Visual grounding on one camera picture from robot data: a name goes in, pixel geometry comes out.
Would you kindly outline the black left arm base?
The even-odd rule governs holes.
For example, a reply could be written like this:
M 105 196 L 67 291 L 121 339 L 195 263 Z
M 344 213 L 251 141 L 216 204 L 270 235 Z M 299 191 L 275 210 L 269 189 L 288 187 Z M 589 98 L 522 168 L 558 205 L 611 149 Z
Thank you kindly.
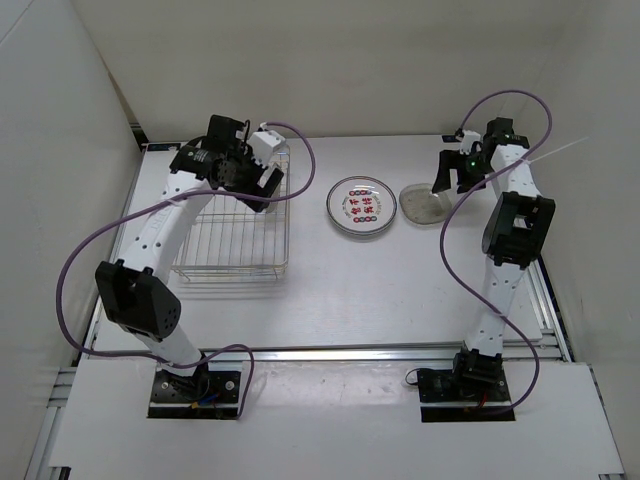
M 200 366 L 194 377 L 158 369 L 153 378 L 147 417 L 176 420 L 236 420 L 240 407 L 238 370 Z

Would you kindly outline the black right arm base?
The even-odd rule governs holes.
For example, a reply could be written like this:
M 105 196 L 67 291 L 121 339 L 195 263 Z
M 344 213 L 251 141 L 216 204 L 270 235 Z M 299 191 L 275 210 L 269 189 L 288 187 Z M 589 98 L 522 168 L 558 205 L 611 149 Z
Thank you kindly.
M 423 423 L 512 422 L 516 419 L 500 354 L 461 349 L 449 369 L 418 367 L 404 383 L 418 389 Z

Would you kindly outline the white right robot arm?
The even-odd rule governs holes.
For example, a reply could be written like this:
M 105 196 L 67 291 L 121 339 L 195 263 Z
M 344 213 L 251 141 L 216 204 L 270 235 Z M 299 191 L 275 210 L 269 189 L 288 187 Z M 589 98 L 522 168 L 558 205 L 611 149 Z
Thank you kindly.
M 477 317 L 463 341 L 459 360 L 501 360 L 505 322 L 524 271 L 537 260 L 555 213 L 555 201 L 539 191 L 524 155 L 530 145 L 514 132 L 513 121 L 497 117 L 488 122 L 486 133 L 461 134 L 457 150 L 439 154 L 438 172 L 432 192 L 451 188 L 451 173 L 457 174 L 457 192 L 485 186 L 481 181 L 495 172 L 491 181 L 496 206 L 485 227 L 481 248 L 486 255 L 483 300 Z

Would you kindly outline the green rim dotted plate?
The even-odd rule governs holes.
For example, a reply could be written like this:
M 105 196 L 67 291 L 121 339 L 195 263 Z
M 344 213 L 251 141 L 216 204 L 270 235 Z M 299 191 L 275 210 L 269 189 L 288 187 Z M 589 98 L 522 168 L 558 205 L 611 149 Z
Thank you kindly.
M 393 223 L 398 202 L 383 182 L 368 176 L 346 177 L 332 186 L 326 210 L 333 225 L 354 236 L 373 236 Z

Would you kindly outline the clear glass plate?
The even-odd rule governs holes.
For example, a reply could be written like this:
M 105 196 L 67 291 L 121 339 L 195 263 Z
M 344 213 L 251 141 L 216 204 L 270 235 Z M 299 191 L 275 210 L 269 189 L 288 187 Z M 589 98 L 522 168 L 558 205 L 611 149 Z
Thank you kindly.
M 406 186 L 399 195 L 399 204 L 404 216 L 416 225 L 431 225 L 443 222 L 452 209 L 446 193 L 434 193 L 429 183 Z
M 282 177 L 278 181 L 275 190 L 270 195 L 272 199 L 277 198 L 282 193 L 287 192 L 286 183 L 287 183 L 288 161 L 289 161 L 289 155 L 285 152 L 279 152 L 270 161 L 269 167 L 270 167 L 271 173 L 274 173 L 276 170 L 280 170 L 282 172 Z

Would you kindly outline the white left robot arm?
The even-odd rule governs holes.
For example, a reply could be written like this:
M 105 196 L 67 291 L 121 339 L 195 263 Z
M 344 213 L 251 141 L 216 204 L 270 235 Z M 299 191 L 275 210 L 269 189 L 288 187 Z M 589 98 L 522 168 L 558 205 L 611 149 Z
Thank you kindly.
M 165 207 L 146 217 L 115 262 L 103 262 L 95 272 L 107 318 L 165 360 L 188 400 L 206 395 L 210 377 L 196 366 L 203 355 L 178 325 L 181 302 L 168 287 L 171 267 L 210 191 L 241 193 L 260 212 L 284 176 L 269 165 L 284 137 L 264 127 L 252 134 L 245 129 L 240 121 L 212 116 L 207 134 L 185 143 L 173 158 L 160 197 Z

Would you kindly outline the clear glass plate back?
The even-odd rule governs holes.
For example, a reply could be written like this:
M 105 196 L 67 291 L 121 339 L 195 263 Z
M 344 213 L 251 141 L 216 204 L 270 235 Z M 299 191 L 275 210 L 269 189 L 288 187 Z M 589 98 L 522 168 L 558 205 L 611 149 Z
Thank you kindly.
M 280 170 L 282 172 L 282 177 L 278 181 L 275 190 L 270 195 L 272 199 L 277 198 L 282 193 L 287 192 L 286 183 L 287 183 L 288 161 L 289 161 L 289 155 L 285 152 L 279 152 L 270 161 L 269 167 L 270 167 L 271 173 L 274 173 L 276 170 Z

